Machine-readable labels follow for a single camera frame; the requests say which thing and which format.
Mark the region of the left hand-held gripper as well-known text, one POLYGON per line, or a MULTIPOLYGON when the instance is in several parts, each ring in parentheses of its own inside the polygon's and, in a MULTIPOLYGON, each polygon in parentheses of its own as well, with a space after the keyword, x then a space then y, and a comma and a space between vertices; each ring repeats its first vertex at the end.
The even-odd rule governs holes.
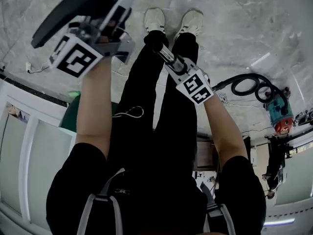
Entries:
POLYGON ((116 57, 127 64, 135 47, 125 31, 133 2, 117 0, 103 21, 83 16, 69 23, 66 34, 49 57, 49 67, 82 78, 103 59, 116 57))

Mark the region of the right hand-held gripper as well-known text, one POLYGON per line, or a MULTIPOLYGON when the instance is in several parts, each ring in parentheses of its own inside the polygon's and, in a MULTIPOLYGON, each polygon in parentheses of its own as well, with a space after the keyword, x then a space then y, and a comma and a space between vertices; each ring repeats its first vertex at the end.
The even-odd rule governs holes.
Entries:
POLYGON ((201 105, 214 95, 208 76, 191 59, 183 59, 189 70, 187 73, 177 75, 167 63, 164 63, 165 69, 176 82, 176 89, 195 105, 201 105))

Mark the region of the person's right forearm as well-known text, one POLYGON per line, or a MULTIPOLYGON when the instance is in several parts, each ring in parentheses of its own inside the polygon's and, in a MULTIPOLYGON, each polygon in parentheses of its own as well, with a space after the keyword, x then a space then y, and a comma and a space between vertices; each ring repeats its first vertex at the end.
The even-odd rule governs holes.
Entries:
POLYGON ((242 134, 219 97, 213 94, 204 107, 221 166, 236 156, 247 158, 242 134))

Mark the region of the person's left forearm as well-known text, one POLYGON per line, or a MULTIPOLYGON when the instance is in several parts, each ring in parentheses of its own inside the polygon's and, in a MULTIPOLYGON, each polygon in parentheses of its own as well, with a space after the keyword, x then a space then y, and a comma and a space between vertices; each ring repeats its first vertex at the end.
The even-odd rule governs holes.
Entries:
POLYGON ((97 147, 107 158, 112 130, 111 58, 101 60, 83 78, 76 122, 76 143, 97 147))

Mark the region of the red and teal vacuum cleaner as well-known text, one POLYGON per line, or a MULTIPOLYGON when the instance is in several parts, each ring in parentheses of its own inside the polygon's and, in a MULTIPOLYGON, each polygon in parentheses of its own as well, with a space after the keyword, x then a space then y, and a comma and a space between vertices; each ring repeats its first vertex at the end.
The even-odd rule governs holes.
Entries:
POLYGON ((287 113, 285 115, 282 114, 282 107, 285 105, 285 102, 278 93, 274 94, 270 102, 263 105, 264 109, 269 114, 271 125, 277 135, 288 134, 293 126, 293 113, 289 104, 289 97, 291 95, 290 89, 289 87, 285 87, 281 92, 288 103, 287 113))

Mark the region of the person's left white shoe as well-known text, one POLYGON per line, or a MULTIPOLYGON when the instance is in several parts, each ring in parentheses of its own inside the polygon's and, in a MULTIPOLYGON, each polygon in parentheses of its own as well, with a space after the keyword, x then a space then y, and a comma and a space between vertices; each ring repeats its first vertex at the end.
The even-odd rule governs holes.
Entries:
POLYGON ((154 30, 165 33, 165 16, 159 8, 149 8, 145 12, 144 27, 148 33, 154 30))

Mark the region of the person's white shoe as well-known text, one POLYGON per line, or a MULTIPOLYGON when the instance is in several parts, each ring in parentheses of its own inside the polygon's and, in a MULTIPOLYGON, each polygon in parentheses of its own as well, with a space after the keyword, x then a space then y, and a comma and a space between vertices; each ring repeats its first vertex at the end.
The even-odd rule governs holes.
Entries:
POLYGON ((159 8, 149 8, 145 12, 144 27, 148 33, 154 30, 165 33, 165 16, 159 8))
POLYGON ((190 33, 196 37, 199 36, 202 26, 203 13, 196 9, 189 10, 181 19, 180 28, 174 36, 174 41, 183 33, 190 33))

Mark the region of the person's right white shoe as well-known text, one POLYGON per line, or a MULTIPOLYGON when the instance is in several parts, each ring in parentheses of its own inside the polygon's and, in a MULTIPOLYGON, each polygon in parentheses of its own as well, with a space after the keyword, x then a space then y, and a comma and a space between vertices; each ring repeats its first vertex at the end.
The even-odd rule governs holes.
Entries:
POLYGON ((189 10, 181 19, 180 28, 174 36, 174 41, 183 33, 190 33, 196 37, 199 36, 202 26, 203 13, 196 9, 189 10))

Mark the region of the person's black trousers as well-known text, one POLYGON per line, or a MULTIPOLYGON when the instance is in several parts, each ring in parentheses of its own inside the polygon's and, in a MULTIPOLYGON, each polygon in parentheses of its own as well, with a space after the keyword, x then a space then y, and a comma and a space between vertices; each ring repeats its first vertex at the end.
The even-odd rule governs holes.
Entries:
POLYGON ((164 65, 153 46, 169 42, 162 31, 153 30, 144 43, 112 120, 108 168, 111 172, 147 169, 157 174, 176 169, 191 176, 197 151, 195 104, 168 77, 160 117, 153 123, 156 86, 164 65))

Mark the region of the green bin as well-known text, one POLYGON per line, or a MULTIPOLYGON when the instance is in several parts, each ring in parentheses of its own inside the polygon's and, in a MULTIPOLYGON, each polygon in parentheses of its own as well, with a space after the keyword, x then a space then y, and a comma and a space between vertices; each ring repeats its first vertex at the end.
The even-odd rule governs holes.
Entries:
POLYGON ((80 103, 80 95, 76 96, 69 104, 63 119, 59 125, 60 128, 76 133, 77 114, 80 103))

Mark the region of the person's black shirt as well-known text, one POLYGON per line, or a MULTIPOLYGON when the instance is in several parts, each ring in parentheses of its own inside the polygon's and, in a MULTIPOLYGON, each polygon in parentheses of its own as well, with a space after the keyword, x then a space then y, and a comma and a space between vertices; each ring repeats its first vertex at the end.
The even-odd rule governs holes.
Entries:
MULTIPOLYGON (((76 235, 91 194, 98 194, 108 177, 106 158, 95 146, 76 144, 55 175, 46 199, 46 220, 53 235, 76 235)), ((266 199, 247 158, 236 156, 222 168, 216 202, 224 204, 236 235, 260 235, 266 199)), ((173 181, 126 171, 114 176, 109 195, 119 204, 124 235, 145 231, 200 234, 207 198, 191 175, 173 181)))

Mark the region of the white framed glass partition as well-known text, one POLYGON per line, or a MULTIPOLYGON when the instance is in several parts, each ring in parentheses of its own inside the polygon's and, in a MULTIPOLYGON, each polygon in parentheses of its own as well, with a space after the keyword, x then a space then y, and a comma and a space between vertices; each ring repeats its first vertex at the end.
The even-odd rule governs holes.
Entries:
POLYGON ((59 105, 0 79, 0 220, 6 234, 51 235, 46 199, 75 134, 59 105))

